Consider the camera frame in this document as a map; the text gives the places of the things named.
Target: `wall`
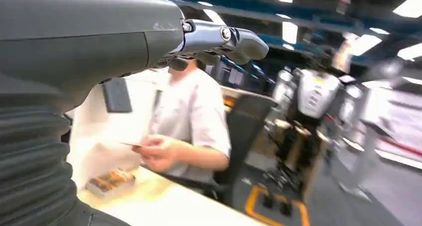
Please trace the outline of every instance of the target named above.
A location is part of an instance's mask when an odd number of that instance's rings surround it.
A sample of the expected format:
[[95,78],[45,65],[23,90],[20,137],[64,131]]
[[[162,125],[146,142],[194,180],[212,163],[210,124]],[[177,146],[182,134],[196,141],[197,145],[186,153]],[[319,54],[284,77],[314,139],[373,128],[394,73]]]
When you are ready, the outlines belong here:
[[108,113],[100,85],[74,110],[67,161],[73,166],[72,179],[79,189],[90,178],[113,168],[139,165],[139,156],[121,142],[138,142],[146,134],[156,90],[165,86],[168,77],[166,70],[148,70],[126,77],[131,113]]

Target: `packaged pastry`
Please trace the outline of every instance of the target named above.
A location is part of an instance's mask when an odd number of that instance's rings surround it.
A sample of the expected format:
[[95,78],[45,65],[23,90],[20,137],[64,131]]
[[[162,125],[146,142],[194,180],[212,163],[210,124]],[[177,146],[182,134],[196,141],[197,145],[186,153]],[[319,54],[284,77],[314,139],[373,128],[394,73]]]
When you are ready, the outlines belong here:
[[100,177],[91,179],[86,188],[98,197],[105,198],[119,194],[135,183],[135,176],[121,169],[110,171]]

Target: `wooden table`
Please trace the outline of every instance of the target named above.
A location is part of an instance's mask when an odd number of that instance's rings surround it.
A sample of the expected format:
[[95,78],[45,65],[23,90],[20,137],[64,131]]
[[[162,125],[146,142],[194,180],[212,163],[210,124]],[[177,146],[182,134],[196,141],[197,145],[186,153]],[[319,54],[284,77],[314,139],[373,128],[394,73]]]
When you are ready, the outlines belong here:
[[226,225],[228,221],[242,226],[264,225],[144,168],[133,174],[136,176],[135,186],[119,196],[101,199],[82,190],[78,197],[131,226],[217,226]]

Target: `blue ceiling beam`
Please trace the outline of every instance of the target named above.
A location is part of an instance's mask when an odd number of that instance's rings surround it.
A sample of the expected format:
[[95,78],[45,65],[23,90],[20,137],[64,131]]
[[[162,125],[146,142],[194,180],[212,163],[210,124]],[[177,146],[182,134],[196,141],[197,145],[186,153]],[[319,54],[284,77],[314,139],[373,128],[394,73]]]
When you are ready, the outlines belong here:
[[[329,18],[330,15],[336,14],[334,11],[326,11],[321,9],[314,9],[314,8],[303,8],[299,6],[295,6],[294,4],[289,3],[280,3],[280,4],[272,4],[272,3],[263,3],[256,0],[182,0],[187,2],[198,2],[204,1],[212,3],[213,5],[223,6],[226,8],[235,8],[235,9],[242,9],[245,11],[252,11],[258,13],[266,13],[266,14],[276,14],[282,13],[291,18],[296,19],[303,19],[313,21],[315,20],[316,16],[328,16],[328,18],[321,18],[321,23],[332,23],[337,24],[339,26],[350,28],[354,26],[355,23],[352,21],[345,21],[345,20],[337,20],[333,18]],[[394,32],[396,34],[401,35],[410,35],[413,34],[420,29],[422,29],[422,22],[418,22],[415,20],[408,20],[406,24],[403,26],[400,25],[398,27],[397,21],[388,20],[388,19],[376,19],[376,18],[362,18],[360,19],[361,23],[366,28],[381,28],[388,32]]]

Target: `hand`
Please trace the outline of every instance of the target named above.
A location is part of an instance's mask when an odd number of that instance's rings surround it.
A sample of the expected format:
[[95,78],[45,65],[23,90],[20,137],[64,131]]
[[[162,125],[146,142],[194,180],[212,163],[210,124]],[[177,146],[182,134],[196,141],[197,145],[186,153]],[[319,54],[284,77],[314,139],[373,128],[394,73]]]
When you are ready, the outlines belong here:
[[163,135],[149,135],[140,146],[132,151],[141,155],[142,160],[154,171],[165,171],[178,161],[180,144],[178,140]]

